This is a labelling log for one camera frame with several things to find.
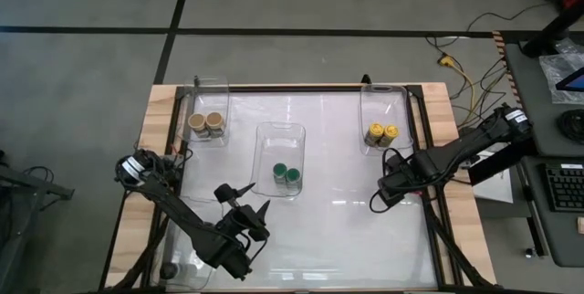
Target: computer screen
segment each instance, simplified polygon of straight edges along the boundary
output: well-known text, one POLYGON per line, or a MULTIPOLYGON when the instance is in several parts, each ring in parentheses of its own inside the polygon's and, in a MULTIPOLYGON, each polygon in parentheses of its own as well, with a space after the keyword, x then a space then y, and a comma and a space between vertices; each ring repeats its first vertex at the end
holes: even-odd
POLYGON ((556 84, 556 89, 584 92, 584 68, 580 68, 562 79, 556 84))

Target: wooden board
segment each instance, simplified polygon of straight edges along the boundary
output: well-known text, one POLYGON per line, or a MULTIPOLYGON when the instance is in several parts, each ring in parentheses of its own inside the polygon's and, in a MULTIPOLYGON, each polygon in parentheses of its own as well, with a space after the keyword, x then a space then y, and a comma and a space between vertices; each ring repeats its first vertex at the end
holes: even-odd
MULTIPOLYGON (((458 138, 446 85, 444 83, 412 84, 422 85, 434 145, 444 145, 458 138)), ((326 85, 352 86, 354 84, 326 85)), ((152 87, 141 131, 139 143, 141 148, 164 154, 175 91, 175 85, 156 85, 152 87)), ((421 129, 419 114, 414 116, 416 116, 416 128, 421 129)), ((460 174, 459 176, 464 179, 465 174, 460 174)), ((469 185, 450 182, 446 185, 444 192, 457 245, 481 275, 495 283, 495 273, 486 246, 483 226, 476 208, 473 188, 469 185)), ((113 286, 120 281, 145 248, 153 210, 153 203, 143 198, 140 194, 131 194, 126 200, 109 264, 106 287, 113 286)), ((448 256, 442 245, 441 257, 446 277, 447 279, 452 279, 448 256)))

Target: concrete floor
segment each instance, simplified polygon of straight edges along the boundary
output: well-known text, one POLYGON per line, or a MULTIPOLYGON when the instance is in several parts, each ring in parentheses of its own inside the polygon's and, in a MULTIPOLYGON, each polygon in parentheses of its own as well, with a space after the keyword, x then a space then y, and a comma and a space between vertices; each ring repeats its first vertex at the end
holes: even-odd
MULTIPOLYGON (((187 0, 181 27, 292 27, 465 30, 486 11, 511 16, 541 0, 187 0)), ((170 24, 176 0, 0 0, 0 26, 170 24)), ((473 30, 540 29, 551 7, 513 22, 481 19, 473 30)), ((0 148, 16 169, 45 165, 75 198, 40 217, 27 248, 21 288, 42 293, 95 289, 121 199, 114 163, 140 131, 165 36, 0 34, 0 148)), ((479 80, 499 58, 491 39, 460 39, 447 52, 479 80)), ((423 38, 178 36, 164 83, 224 75, 233 83, 443 81, 461 78, 436 65, 423 38)), ((505 81, 496 87, 506 93, 505 81)), ((467 90, 455 103, 467 107, 467 90)), ((513 103, 510 94, 503 99, 513 103)), ((465 117, 455 110, 458 121, 465 117)), ((584 269, 525 260, 527 227, 485 220, 499 282, 510 288, 579 293, 584 269), (554 288, 558 279, 561 287, 554 288)))

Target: plastic container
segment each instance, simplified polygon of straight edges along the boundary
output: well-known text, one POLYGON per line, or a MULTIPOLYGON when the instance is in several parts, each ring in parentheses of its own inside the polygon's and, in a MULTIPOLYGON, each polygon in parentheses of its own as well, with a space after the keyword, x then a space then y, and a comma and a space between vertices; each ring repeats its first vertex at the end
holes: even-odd
POLYGON ((192 148, 223 147, 229 142, 229 83, 226 78, 207 78, 193 80, 184 84, 181 117, 177 123, 177 136, 189 143, 192 148), (209 135, 189 124, 194 114, 201 114, 209 135))
MULTIPOLYGON (((181 199, 207 222, 216 224, 226 213, 216 200, 181 199)), ((151 284, 164 285, 168 290, 204 289, 215 270, 197 257, 191 239, 173 221, 168 224, 163 243, 152 268, 151 284)))
POLYGON ((302 192, 305 140, 306 130, 300 124, 260 123, 255 137, 252 191, 268 197, 298 196, 302 192), (287 168, 284 181, 278 171, 279 164, 287 168))
POLYGON ((368 156, 381 156, 388 147, 368 145, 368 131, 374 123, 385 129, 389 125, 397 127, 399 135, 391 140, 389 148, 409 149, 413 145, 408 122, 408 91, 403 87, 389 85, 363 85, 360 93, 359 126, 360 150, 368 156))

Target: black keyboard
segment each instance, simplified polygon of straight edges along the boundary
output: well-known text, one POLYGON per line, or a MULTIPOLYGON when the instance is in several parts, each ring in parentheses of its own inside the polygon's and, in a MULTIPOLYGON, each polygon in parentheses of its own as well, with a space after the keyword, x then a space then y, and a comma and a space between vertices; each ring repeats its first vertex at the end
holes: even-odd
POLYGON ((557 212, 584 212, 584 165, 542 164, 549 205, 557 212))

